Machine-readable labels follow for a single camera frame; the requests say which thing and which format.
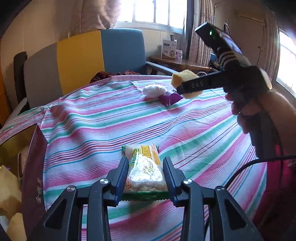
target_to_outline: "beige curtain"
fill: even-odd
[[[272,11],[265,9],[263,46],[258,66],[266,71],[271,79],[276,78],[276,62],[279,58],[279,29]]]
[[[75,0],[68,37],[114,28],[120,15],[120,0]]]
[[[194,22],[189,51],[189,60],[199,66],[208,66],[211,56],[211,48],[206,46],[194,30],[201,24],[214,23],[214,11],[212,0],[194,0]]]

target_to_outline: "purple packaging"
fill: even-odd
[[[158,99],[166,107],[177,103],[179,100],[183,99],[176,91],[167,91],[163,95],[158,96]]]

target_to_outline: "wooden side table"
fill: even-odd
[[[180,72],[185,69],[189,69],[191,71],[204,71],[208,73],[209,71],[216,71],[213,68],[209,67],[202,67],[196,65],[195,62],[189,61],[188,59],[165,59],[165,58],[159,58],[155,56],[149,57],[150,61],[156,64],[160,65],[168,65],[169,68],[175,69],[176,71]]]

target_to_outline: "white plush toy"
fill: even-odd
[[[143,94],[149,98],[157,98],[165,92],[167,92],[166,87],[157,84],[146,85],[143,88]]]

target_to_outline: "striped tablecloth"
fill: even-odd
[[[187,178],[210,188],[224,185],[255,158],[249,135],[242,133],[222,89],[165,107],[142,94],[152,83],[172,89],[168,76],[115,76],[105,85],[84,87],[25,112],[2,128],[0,143],[34,123],[46,137],[46,209],[68,185],[91,185],[116,168],[122,144],[154,142],[161,159],[171,157]],[[266,164],[261,163],[242,172],[229,191],[252,219],[265,187]],[[86,219],[85,212],[83,240]],[[182,219],[183,208],[169,200],[120,202],[109,208],[112,240],[178,240]]]

